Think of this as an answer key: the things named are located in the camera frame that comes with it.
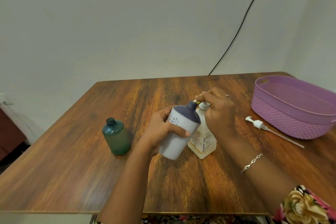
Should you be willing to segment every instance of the floral clothing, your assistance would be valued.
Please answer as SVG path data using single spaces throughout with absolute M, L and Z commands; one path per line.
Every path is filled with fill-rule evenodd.
M 275 216 L 263 217 L 268 224 L 336 224 L 336 211 L 307 190 L 303 185 L 294 188 L 280 204 Z M 148 216 L 142 224 L 261 224 L 254 216 Z

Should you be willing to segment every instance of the silver bracelet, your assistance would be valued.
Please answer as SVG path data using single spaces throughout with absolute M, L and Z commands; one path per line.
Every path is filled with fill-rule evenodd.
M 259 154 L 258 156 L 256 156 L 255 159 L 253 159 L 253 160 L 251 161 L 251 163 L 249 163 L 248 165 L 246 165 L 246 166 L 244 167 L 244 170 L 242 170 L 241 173 L 244 173 L 245 170 L 248 170 L 248 169 L 250 168 L 250 166 L 251 166 L 251 165 L 252 165 L 258 158 L 260 158 L 262 155 L 263 155 L 263 154 L 261 153 L 261 154 Z

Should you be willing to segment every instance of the bottle label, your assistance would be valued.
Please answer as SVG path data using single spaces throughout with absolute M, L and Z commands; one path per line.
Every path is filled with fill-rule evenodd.
M 216 143 L 216 139 L 212 133 L 202 135 L 198 130 L 192 135 L 190 141 L 200 153 L 207 151 Z

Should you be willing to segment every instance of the purple basket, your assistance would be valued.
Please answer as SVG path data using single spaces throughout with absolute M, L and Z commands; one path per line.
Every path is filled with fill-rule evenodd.
M 296 78 L 270 75 L 255 81 L 252 110 L 291 137 L 314 139 L 336 123 L 336 94 Z

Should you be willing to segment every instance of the person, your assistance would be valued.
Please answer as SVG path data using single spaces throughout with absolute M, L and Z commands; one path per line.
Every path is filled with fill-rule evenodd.
M 209 130 L 238 167 L 244 170 L 242 175 L 245 175 L 254 186 L 265 207 L 273 215 L 274 222 L 282 224 L 336 222 L 336 212 L 329 205 L 303 185 L 299 185 L 237 133 L 235 105 L 229 95 L 215 87 L 197 95 L 196 100 L 210 103 L 205 114 Z M 180 137 L 190 135 L 190 132 L 183 128 L 165 122 L 171 109 L 172 106 L 166 107 L 152 115 L 147 129 L 130 154 L 111 195 L 98 215 L 98 223 L 140 223 L 149 163 L 155 149 L 169 133 L 175 133 Z M 246 169 L 246 165 L 253 159 L 256 161 Z M 180 220 L 186 223 L 188 219 L 190 218 Z

